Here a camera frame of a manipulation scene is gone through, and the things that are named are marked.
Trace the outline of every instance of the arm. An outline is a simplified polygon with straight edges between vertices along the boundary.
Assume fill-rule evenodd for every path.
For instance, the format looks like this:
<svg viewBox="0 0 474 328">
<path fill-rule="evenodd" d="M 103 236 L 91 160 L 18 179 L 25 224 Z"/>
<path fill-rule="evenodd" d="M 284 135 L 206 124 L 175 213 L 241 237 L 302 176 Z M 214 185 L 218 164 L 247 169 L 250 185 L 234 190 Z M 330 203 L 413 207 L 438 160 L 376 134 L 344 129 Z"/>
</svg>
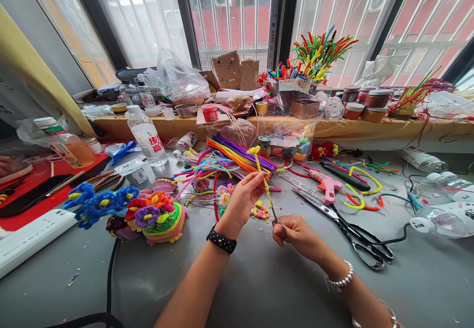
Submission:
<svg viewBox="0 0 474 328">
<path fill-rule="evenodd" d="M 262 172 L 253 172 L 236 185 L 224 215 L 214 228 L 217 233 L 237 239 L 248 221 L 250 210 L 265 192 L 263 177 Z M 155 323 L 155 328 L 204 327 L 229 257 L 224 250 L 206 242 Z"/>
<path fill-rule="evenodd" d="M 303 256 L 318 264 L 331 281 L 344 279 L 349 273 L 347 263 L 298 215 L 292 214 L 278 219 L 280 224 L 273 228 L 273 239 L 284 246 L 286 228 L 288 242 Z M 352 316 L 363 328 L 393 328 L 392 314 L 383 302 L 374 295 L 359 278 L 342 288 L 342 297 Z"/>
</svg>

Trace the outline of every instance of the power strip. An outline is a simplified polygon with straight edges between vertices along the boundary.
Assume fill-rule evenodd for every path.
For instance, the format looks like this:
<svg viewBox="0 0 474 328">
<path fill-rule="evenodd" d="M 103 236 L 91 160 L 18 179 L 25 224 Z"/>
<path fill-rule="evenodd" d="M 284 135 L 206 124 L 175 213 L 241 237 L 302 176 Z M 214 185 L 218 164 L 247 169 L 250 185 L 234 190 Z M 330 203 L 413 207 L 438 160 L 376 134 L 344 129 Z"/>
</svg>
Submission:
<svg viewBox="0 0 474 328">
<path fill-rule="evenodd" d="M 0 279 L 76 223 L 74 213 L 53 209 L 0 240 Z"/>
</svg>

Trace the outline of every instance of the hot glue gun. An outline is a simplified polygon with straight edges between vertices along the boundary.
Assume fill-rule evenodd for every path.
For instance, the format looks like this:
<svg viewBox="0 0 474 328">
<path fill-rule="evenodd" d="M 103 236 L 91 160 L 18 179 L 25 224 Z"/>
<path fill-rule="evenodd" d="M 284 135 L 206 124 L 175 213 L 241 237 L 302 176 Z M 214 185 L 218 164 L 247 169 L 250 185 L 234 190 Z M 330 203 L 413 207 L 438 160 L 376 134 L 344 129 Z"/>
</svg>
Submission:
<svg viewBox="0 0 474 328">
<path fill-rule="evenodd" d="M 340 191 L 342 189 L 342 183 L 339 181 L 333 180 L 331 177 L 317 170 L 307 170 L 308 175 L 321 184 L 318 188 L 324 190 L 326 193 L 322 196 L 322 202 L 325 205 L 334 204 L 335 194 L 334 190 Z"/>
</svg>

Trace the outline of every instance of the scissors blade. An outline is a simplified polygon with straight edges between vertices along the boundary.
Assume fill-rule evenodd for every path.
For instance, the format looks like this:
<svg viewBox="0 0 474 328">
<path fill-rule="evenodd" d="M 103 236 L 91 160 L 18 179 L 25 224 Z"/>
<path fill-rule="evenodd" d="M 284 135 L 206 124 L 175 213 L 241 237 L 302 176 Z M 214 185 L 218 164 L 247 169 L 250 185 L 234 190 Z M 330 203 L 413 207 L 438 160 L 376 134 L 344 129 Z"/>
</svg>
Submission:
<svg viewBox="0 0 474 328">
<path fill-rule="evenodd" d="M 314 208 L 316 208 L 317 210 L 319 210 L 321 213 L 325 214 L 332 220 L 339 220 L 339 217 L 336 212 L 334 212 L 329 207 L 326 207 L 322 203 L 317 203 L 314 198 L 306 194 L 306 192 L 304 192 L 303 190 L 297 187 L 294 187 L 293 191 L 296 192 L 298 195 L 300 195 L 302 198 L 304 198 L 306 201 L 308 201 L 309 204 L 311 204 Z"/>
</svg>

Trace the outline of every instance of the table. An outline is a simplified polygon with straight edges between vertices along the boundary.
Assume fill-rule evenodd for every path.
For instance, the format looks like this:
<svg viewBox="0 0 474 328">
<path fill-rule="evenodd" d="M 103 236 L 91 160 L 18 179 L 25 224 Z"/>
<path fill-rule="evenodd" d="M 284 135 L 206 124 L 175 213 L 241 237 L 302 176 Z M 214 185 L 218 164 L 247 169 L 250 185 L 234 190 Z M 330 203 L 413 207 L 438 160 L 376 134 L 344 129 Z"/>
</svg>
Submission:
<svg viewBox="0 0 474 328">
<path fill-rule="evenodd" d="M 154 169 L 157 176 L 170 176 L 177 167 L 182 168 L 169 155 L 168 164 Z M 400 162 L 394 153 L 364 155 L 376 162 Z M 418 172 L 410 167 L 408 173 Z M 406 196 L 404 177 L 376 176 L 394 184 L 395 193 Z M 309 179 L 301 181 L 316 184 Z M 288 183 L 275 176 L 271 184 L 283 188 L 272 196 L 278 213 L 297 213 L 308 221 L 391 305 L 406 327 L 473 325 L 473 238 L 447 240 L 408 228 L 405 241 L 390 245 L 395 254 L 393 264 L 376 273 L 355 256 L 336 225 L 293 194 Z M 443 196 L 429 200 L 432 204 L 448 202 Z M 387 216 L 348 208 L 342 204 L 342 195 L 337 195 L 336 206 L 349 221 L 380 239 L 398 238 L 413 215 L 411 206 L 392 197 L 385 197 L 384 201 L 389 204 Z M 189 219 L 183 237 L 176 243 L 149 247 L 142 238 L 119 245 L 112 277 L 112 312 L 126 327 L 153 326 L 204 245 L 215 222 L 213 207 L 189 206 L 187 210 Z M 104 312 L 107 269 L 114 245 L 105 225 L 103 219 L 89 230 L 70 229 L 1 279 L 0 327 L 46 327 L 64 319 Z M 77 268 L 80 275 L 67 287 Z M 281 249 L 273 242 L 271 223 L 250 219 L 215 295 L 207 327 L 351 327 L 350 314 L 341 297 L 332 288 L 329 291 L 319 267 L 291 246 Z"/>
</svg>

